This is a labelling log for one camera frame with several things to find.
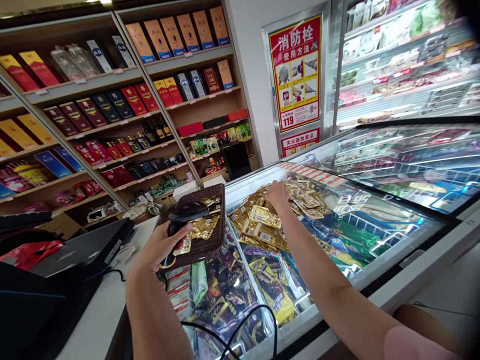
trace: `price tag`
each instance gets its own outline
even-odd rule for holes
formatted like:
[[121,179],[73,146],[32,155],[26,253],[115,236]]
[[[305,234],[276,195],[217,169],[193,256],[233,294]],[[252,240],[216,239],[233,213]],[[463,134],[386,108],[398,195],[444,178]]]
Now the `price tag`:
[[45,95],[45,94],[48,94],[49,91],[47,89],[40,89],[40,90],[37,90],[35,91],[35,95]]

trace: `barcode scanner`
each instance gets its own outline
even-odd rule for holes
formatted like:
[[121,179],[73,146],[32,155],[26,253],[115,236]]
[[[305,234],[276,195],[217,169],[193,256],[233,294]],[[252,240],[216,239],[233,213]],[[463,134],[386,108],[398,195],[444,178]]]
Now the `barcode scanner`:
[[[168,214],[168,219],[170,220],[170,225],[168,226],[167,235],[171,237],[179,232],[189,221],[203,218],[209,214],[209,208],[203,202],[192,201],[188,202],[182,206],[176,206]],[[161,262],[161,269],[168,269],[173,264],[177,258],[174,255],[176,245],[166,256],[166,258]]]

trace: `brown plastic basket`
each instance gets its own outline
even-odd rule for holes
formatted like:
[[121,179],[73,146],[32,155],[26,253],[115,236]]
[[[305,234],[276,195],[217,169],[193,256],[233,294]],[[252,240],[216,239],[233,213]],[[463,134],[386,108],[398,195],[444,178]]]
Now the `brown plastic basket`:
[[[198,263],[204,259],[214,258],[220,253],[220,249],[222,248],[225,238],[225,186],[223,184],[217,184],[182,196],[182,198],[178,201],[177,206],[182,206],[185,203],[201,200],[203,198],[212,198],[218,195],[220,195],[220,215],[218,223],[215,226],[215,230],[213,230],[210,238],[208,240],[197,238],[192,239],[190,252],[177,256],[172,267],[163,270],[164,272],[180,268],[185,265]],[[162,222],[162,219],[159,217],[155,227],[160,225]]]

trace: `white wall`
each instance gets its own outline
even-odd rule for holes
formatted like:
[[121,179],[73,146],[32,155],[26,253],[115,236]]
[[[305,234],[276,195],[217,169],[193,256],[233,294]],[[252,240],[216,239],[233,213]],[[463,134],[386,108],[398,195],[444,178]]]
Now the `white wall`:
[[262,27],[327,0],[224,0],[252,131],[263,166],[279,160]]

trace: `fire hydrant sign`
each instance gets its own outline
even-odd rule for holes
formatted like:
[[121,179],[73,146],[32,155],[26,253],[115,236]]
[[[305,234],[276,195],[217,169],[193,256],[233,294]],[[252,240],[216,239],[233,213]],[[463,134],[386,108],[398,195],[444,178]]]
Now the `fire hydrant sign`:
[[269,34],[280,132],[320,119],[322,15]]
[[319,129],[303,132],[301,134],[287,137],[281,141],[283,157],[293,155],[319,142]]

